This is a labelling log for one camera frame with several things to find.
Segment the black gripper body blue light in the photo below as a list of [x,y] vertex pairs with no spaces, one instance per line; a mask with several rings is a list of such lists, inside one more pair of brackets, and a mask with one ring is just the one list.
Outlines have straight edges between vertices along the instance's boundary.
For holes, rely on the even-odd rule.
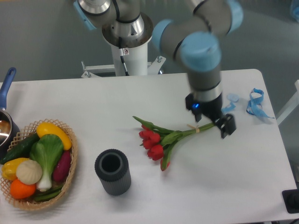
[[222,109],[222,94],[216,99],[209,102],[197,101],[192,93],[185,98],[185,106],[188,111],[194,115],[195,112],[201,112],[203,116],[215,122],[223,114]]

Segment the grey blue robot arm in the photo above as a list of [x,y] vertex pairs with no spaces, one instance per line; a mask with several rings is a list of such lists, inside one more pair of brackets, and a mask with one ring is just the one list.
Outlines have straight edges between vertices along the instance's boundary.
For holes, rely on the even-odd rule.
[[209,118],[231,135],[235,119],[223,114],[220,35],[240,27],[243,10],[235,0],[190,0],[192,17],[183,23],[162,20],[154,25],[138,0],[77,0],[74,7],[89,29],[100,29],[111,46],[117,76],[147,75],[148,43],[187,71],[190,94],[185,106],[200,121]]

